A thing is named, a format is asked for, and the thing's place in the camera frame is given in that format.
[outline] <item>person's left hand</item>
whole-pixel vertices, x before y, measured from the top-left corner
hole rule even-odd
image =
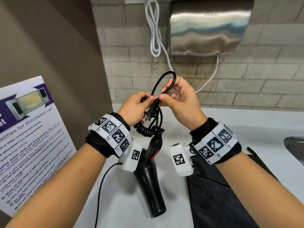
[[[143,97],[149,98],[143,103],[140,103]],[[123,117],[130,127],[134,126],[139,121],[143,124],[144,121],[142,119],[145,118],[145,111],[150,107],[151,103],[153,103],[154,99],[155,98],[151,96],[151,94],[140,91],[137,94],[128,97],[117,113]]]

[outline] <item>stainless steel sink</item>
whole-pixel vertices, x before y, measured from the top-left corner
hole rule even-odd
[[[284,139],[286,149],[304,166],[304,137]]]

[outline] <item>black hair dryer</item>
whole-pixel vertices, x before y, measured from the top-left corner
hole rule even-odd
[[[159,187],[154,157],[163,145],[161,135],[155,135],[148,146],[142,149],[134,175],[143,191],[152,217],[158,217],[166,212],[166,205]]]

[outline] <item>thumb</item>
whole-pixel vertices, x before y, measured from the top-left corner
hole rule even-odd
[[[179,102],[173,98],[171,98],[167,94],[161,94],[159,96],[159,100],[165,105],[169,106],[171,109],[173,109]]]
[[[147,98],[143,103],[141,103],[141,105],[143,106],[144,110],[146,111],[150,105],[153,103],[154,97],[150,96],[149,98]]]

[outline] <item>stainless steel hand dryer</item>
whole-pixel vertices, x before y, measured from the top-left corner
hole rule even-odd
[[[233,53],[247,29],[254,0],[176,0],[170,4],[167,49],[173,55]]]

